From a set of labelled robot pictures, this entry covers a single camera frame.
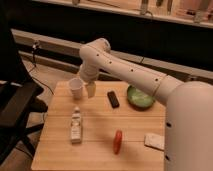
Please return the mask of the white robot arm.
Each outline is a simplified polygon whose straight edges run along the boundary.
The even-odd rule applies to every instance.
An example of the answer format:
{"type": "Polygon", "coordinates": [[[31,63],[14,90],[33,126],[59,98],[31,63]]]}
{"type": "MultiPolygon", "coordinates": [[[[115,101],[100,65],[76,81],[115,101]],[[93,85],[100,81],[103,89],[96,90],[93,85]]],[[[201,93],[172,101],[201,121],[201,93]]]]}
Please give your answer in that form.
{"type": "Polygon", "coordinates": [[[80,77],[93,82],[103,69],[165,106],[165,171],[213,171],[213,85],[183,82],[119,59],[110,50],[104,38],[82,45],[80,77]]]}

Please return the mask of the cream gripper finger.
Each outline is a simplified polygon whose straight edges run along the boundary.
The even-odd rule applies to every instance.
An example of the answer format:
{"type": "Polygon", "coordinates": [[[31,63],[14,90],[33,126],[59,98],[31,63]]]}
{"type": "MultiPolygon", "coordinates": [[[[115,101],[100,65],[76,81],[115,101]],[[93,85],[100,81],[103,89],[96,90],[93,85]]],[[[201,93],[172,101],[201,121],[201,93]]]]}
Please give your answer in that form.
{"type": "Polygon", "coordinates": [[[86,90],[89,98],[92,98],[95,96],[96,92],[96,84],[94,82],[90,82],[86,85],[86,90]]]}

